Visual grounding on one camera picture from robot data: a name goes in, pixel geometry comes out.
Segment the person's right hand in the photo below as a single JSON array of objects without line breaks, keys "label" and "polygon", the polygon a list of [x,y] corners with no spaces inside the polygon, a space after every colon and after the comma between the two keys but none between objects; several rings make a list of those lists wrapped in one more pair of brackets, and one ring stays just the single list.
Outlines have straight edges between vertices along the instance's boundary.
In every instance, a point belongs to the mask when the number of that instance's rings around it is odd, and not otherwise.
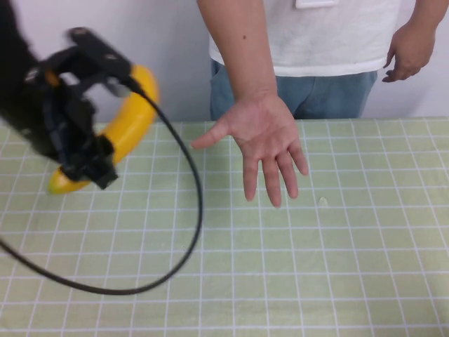
[{"label": "person's right hand", "polygon": [[238,99],[209,130],[191,142],[191,147],[205,149],[227,136],[241,151],[247,201],[255,197],[260,171],[272,206],[281,206],[281,182],[289,197],[298,197],[296,171],[306,176],[309,167],[295,120],[280,97],[258,93]]}]

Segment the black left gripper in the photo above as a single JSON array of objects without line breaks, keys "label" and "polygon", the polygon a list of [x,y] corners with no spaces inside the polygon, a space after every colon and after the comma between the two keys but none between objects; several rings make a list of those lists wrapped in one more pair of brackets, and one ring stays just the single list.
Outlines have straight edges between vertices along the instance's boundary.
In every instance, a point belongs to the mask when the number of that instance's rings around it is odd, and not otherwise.
[{"label": "black left gripper", "polygon": [[80,46],[49,58],[31,58],[21,88],[21,134],[39,154],[57,162],[68,190],[91,183],[101,190],[117,178],[115,149],[93,126],[86,92],[105,83],[105,62]]}]

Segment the person's left hand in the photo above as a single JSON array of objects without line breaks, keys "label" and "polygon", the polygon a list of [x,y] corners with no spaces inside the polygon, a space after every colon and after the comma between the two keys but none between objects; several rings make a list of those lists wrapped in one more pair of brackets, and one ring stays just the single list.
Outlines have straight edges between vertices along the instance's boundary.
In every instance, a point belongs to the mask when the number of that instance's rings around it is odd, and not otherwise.
[{"label": "person's left hand", "polygon": [[382,79],[384,83],[405,81],[425,67],[434,51],[436,30],[407,23],[393,35],[384,68],[394,60],[394,68]]}]

